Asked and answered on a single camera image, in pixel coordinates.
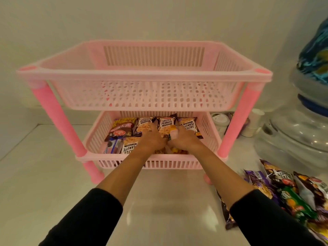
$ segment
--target black shirt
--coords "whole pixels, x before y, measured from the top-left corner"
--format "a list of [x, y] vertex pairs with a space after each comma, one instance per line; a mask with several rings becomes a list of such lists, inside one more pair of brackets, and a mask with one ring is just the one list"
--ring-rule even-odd
[[[122, 212], [121, 203], [113, 195], [98, 188], [92, 189], [39, 245], [105, 246]], [[230, 213], [252, 246], [323, 246], [307, 228], [259, 190], [237, 201]]]

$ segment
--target upper basket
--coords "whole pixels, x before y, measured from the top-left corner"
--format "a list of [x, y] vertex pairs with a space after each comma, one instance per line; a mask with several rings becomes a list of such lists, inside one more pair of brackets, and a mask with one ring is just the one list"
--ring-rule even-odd
[[225, 111], [272, 72], [218, 42], [90, 41], [18, 70], [75, 110]]

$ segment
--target two-tier storage rack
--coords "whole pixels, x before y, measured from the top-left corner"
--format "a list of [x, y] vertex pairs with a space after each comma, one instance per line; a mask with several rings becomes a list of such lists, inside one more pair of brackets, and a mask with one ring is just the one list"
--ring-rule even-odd
[[[222, 159], [272, 72], [219, 42], [90, 41], [17, 71], [63, 134], [94, 183], [123, 154], [103, 154], [104, 138], [120, 117], [198, 117], [204, 144]], [[75, 110], [101, 111], [83, 142], [66, 118], [49, 83]], [[221, 141], [210, 111], [227, 111], [245, 87]], [[154, 154], [145, 169], [201, 169], [193, 155]]]

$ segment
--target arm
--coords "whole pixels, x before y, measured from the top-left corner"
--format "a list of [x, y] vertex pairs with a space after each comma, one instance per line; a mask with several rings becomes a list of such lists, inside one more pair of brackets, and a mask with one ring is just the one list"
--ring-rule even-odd
[[291, 215], [254, 190], [194, 135], [179, 126], [169, 146], [188, 150], [201, 163], [248, 242], [254, 245], [323, 245]]
[[142, 131], [134, 150], [49, 231], [40, 246], [107, 244], [142, 166], [155, 150], [165, 147], [156, 126], [151, 128], [152, 132]]

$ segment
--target pink pole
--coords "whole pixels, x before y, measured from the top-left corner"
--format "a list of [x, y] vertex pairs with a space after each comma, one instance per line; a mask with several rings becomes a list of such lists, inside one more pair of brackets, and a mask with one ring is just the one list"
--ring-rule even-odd
[[222, 140], [217, 154], [226, 158], [232, 148], [241, 128], [243, 127], [249, 113], [260, 96], [265, 83], [248, 83], [240, 99], [234, 116], [231, 119], [227, 132]]
[[[40, 104], [48, 114], [48, 116], [55, 124], [56, 128], [63, 134], [68, 144], [72, 147], [73, 152], [76, 154], [76, 156], [84, 156], [87, 153], [87, 150], [82, 144], [79, 137], [77, 136], [73, 126], [68, 121], [62, 107], [58, 103], [49, 85], [44, 82], [39, 88], [31, 89], [35, 97], [39, 100]], [[104, 179], [104, 173], [102, 173], [95, 166], [93, 161], [84, 162], [83, 166], [90, 175], [91, 181], [93, 183], [98, 184]]]

